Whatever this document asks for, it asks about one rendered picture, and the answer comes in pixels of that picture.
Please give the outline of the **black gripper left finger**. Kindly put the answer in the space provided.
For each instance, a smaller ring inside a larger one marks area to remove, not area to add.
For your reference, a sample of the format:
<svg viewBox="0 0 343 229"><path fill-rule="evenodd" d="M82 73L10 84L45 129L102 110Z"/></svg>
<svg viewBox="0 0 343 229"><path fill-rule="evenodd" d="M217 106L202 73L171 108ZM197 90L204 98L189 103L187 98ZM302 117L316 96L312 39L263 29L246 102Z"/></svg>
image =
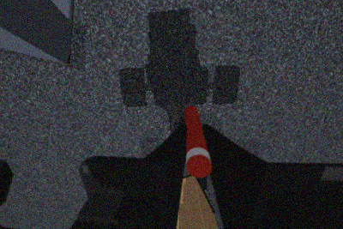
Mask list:
<svg viewBox="0 0 343 229"><path fill-rule="evenodd" d="M154 198L160 229L177 229L186 142L187 124L181 124L144 158L94 156L83 160L79 172L87 197L101 193Z"/></svg>

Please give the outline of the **grey metal plate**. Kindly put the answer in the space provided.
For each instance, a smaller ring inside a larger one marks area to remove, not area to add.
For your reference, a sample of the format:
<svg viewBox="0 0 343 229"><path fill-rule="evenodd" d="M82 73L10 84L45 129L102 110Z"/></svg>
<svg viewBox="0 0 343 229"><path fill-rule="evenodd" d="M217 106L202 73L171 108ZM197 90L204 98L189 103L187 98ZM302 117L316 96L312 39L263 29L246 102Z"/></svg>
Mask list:
<svg viewBox="0 0 343 229"><path fill-rule="evenodd" d="M0 0L0 48L67 63L74 0Z"/></svg>

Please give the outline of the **red peg with grey band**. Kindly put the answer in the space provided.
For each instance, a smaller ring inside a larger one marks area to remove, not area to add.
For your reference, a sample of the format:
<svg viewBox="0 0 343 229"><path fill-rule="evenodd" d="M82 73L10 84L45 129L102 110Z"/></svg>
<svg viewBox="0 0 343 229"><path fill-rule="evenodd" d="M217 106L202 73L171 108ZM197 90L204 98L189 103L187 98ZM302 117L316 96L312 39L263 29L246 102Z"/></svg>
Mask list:
<svg viewBox="0 0 343 229"><path fill-rule="evenodd" d="M185 123L187 124L187 171L195 178L204 178L212 171L212 166L201 120L195 106L190 105L185 109Z"/></svg>

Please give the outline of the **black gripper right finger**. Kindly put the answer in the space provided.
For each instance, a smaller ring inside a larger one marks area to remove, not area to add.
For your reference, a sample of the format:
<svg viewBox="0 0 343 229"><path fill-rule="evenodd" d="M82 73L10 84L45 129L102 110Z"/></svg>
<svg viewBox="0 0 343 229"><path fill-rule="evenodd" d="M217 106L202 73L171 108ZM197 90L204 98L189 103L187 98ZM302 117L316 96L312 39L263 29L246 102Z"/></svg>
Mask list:
<svg viewBox="0 0 343 229"><path fill-rule="evenodd" d="M269 197L276 190L343 191L341 163L267 162L208 124L202 130L224 229L259 229Z"/></svg>

